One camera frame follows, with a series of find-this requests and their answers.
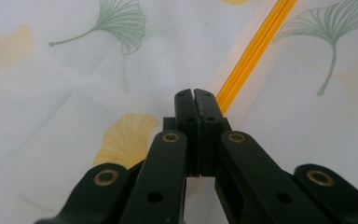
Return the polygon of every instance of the black clamp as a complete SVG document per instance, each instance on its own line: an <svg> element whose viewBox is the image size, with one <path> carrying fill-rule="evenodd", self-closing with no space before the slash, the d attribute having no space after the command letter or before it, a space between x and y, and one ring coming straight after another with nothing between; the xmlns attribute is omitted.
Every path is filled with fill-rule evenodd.
<svg viewBox="0 0 358 224"><path fill-rule="evenodd" d="M358 224L358 190L307 164L294 175L248 134L233 132L207 91L180 91L146 159L89 170L54 218L36 224L183 223L186 178L214 176L230 224Z"/></svg>

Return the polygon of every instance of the white fabric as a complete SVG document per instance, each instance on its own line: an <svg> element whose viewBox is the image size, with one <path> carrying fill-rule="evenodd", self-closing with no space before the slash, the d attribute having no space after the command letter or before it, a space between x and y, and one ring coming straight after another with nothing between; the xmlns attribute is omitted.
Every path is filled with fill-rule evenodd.
<svg viewBox="0 0 358 224"><path fill-rule="evenodd" d="M103 2L138 4L0 0L0 223L57 215L122 115L162 121L178 91L218 93L276 1L140 1L139 46L101 30L49 45L89 31ZM187 191L187 223L224 223L203 191Z"/></svg>
<svg viewBox="0 0 358 224"><path fill-rule="evenodd" d="M343 2L298 1L286 22L307 10ZM314 36L293 35L272 43L227 117L283 170L292 173L301 164L320 164L358 188L358 29L338 40L334 73L318 96L332 55L329 44Z"/></svg>

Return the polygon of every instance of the brass grommet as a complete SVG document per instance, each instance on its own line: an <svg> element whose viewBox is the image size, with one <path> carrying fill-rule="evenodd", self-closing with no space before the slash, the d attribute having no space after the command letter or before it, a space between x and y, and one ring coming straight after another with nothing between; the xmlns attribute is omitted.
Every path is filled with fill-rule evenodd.
<svg viewBox="0 0 358 224"><path fill-rule="evenodd" d="M228 139L231 141L231 142L235 142L235 143L242 143L245 141L245 136L243 136L242 134L240 133L231 133L228 135Z"/></svg>
<svg viewBox="0 0 358 224"><path fill-rule="evenodd" d="M335 184L334 179L330 175L322 171L307 171L307 177L310 181L320 186L332 187Z"/></svg>
<svg viewBox="0 0 358 224"><path fill-rule="evenodd" d="M176 133L166 133L162 135L162 140L165 142L177 142L179 140L179 135Z"/></svg>
<svg viewBox="0 0 358 224"><path fill-rule="evenodd" d="M108 178L103 178L103 175L111 175L111 176L108 176ZM94 177L94 183L98 186L103 187L115 183L117 179L118 179L118 172L116 170L106 169L100 171L100 173L98 173Z"/></svg>

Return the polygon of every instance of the leaf pattern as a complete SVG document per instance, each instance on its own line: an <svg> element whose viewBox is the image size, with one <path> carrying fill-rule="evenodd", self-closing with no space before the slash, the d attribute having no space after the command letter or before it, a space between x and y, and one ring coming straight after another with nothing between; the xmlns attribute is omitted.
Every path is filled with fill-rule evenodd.
<svg viewBox="0 0 358 224"><path fill-rule="evenodd" d="M105 31L115 36L121 43L121 53L132 54L141 46L141 39L145 34L145 15L136 0L100 0L100 14L91 30L49 45L67 43L93 31Z"/></svg>
<svg viewBox="0 0 358 224"><path fill-rule="evenodd" d="M11 34L0 36L0 71L18 63L33 48L34 41L27 25Z"/></svg>
<svg viewBox="0 0 358 224"><path fill-rule="evenodd" d="M130 169L146 157L148 136L157 125L152 116L124 115L105 132L93 166L110 162Z"/></svg>
<svg viewBox="0 0 358 224"><path fill-rule="evenodd" d="M337 42L346 33L358 29L358 1L344 1L329 7L308 10L288 21L275 36L276 43L292 35L309 35L321 38L330 44L333 58L324 84L318 95L324 91L333 75L337 62Z"/></svg>

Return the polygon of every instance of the yellow ginkgo leaf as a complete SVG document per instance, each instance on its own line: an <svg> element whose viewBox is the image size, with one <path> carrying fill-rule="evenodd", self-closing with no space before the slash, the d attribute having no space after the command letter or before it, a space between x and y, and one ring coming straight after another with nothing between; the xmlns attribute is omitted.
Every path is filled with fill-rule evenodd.
<svg viewBox="0 0 358 224"><path fill-rule="evenodd" d="M108 129L103 136L103 146L95 157L93 166L114 163L130 169L147 155L147 140L158 125L152 116L127 114Z"/></svg>
<svg viewBox="0 0 358 224"><path fill-rule="evenodd" d="M27 25L21 25L8 35L0 35L0 70L15 64L33 47Z"/></svg>
<svg viewBox="0 0 358 224"><path fill-rule="evenodd" d="M240 5L247 2L248 0L221 0L222 2L229 3L231 5Z"/></svg>

